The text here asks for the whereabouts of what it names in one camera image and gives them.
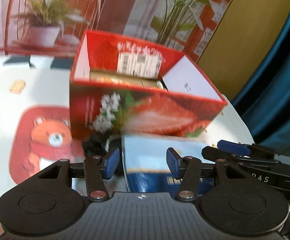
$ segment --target curtain fold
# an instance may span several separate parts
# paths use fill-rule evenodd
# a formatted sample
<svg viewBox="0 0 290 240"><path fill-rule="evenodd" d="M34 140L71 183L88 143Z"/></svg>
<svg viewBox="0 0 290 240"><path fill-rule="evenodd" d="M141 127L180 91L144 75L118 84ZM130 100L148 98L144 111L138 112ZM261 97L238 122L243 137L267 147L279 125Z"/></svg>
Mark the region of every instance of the curtain fold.
<svg viewBox="0 0 290 240"><path fill-rule="evenodd" d="M277 149L290 146L290 14L271 50L232 104L255 142Z"/></svg>

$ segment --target orange cartoon bear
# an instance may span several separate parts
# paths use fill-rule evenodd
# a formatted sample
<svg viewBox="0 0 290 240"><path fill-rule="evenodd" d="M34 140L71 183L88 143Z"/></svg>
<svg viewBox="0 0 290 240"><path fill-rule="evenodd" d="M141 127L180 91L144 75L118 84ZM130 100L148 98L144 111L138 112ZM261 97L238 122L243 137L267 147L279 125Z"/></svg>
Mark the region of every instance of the orange cartoon bear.
<svg viewBox="0 0 290 240"><path fill-rule="evenodd" d="M9 171L19 184L59 159L80 162L84 159L81 142L70 133L69 109L34 107L21 117L16 131Z"/></svg>

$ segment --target blue package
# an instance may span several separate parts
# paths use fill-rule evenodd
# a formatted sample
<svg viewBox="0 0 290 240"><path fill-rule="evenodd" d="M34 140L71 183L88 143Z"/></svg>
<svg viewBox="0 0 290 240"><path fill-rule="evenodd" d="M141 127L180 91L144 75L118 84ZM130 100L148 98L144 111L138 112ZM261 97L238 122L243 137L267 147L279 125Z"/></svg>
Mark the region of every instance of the blue package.
<svg viewBox="0 0 290 240"><path fill-rule="evenodd" d="M207 146L186 138L152 135L124 135L122 138L123 165L130 192L170 192L174 197L181 181L173 178L166 163L166 150L173 147L184 157L191 155L203 163L214 163L202 157ZM213 179L201 179L199 194L214 186Z"/></svg>

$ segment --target round joint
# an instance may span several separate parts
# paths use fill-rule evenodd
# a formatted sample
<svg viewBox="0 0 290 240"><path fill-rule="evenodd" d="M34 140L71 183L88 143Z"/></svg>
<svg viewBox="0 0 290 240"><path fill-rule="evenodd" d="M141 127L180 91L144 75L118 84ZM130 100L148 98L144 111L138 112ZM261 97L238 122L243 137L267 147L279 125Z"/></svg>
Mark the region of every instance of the round joint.
<svg viewBox="0 0 290 240"><path fill-rule="evenodd" d="M189 190L183 190L183 191L179 192L178 195L181 198L186 198L186 199L189 199L189 198L193 198L194 197L194 193L191 192L191 191L189 191Z"/></svg>
<svg viewBox="0 0 290 240"><path fill-rule="evenodd" d="M106 197L106 193L101 190L96 190L91 193L91 197L95 199L102 199Z"/></svg>

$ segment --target open cardboard box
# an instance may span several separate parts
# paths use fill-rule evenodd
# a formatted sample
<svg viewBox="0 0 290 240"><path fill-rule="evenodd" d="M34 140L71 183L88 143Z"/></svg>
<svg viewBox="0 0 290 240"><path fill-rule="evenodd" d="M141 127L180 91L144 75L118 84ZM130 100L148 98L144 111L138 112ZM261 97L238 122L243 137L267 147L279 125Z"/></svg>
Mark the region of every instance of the open cardboard box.
<svg viewBox="0 0 290 240"><path fill-rule="evenodd" d="M162 80L167 89L90 79L112 71ZM91 132L196 137L226 100L183 52L152 42L86 31L70 74L72 136Z"/></svg>

